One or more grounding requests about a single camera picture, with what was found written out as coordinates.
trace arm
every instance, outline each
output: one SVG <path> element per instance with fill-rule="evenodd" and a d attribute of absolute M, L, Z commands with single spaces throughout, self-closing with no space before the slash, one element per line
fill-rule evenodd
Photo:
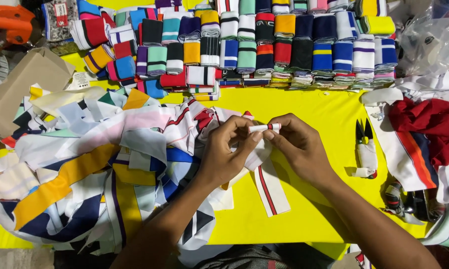
<path fill-rule="evenodd" d="M 439 269 L 430 252 L 412 235 L 369 204 L 331 168 L 319 133 L 294 114 L 272 119 L 277 134 L 263 132 L 286 156 L 296 174 L 329 200 L 359 247 L 377 268 Z"/>
<path fill-rule="evenodd" d="M 169 254 L 201 203 L 215 188 L 232 180 L 243 169 L 246 158 L 263 137 L 261 132 L 255 132 L 248 138 L 241 135 L 247 134 L 244 129 L 251 125 L 250 119 L 232 116 L 212 131 L 196 176 L 177 199 L 151 219 L 126 245 L 111 269 L 159 269 L 165 266 Z M 243 143 L 231 152 L 229 145 L 238 141 Z"/>

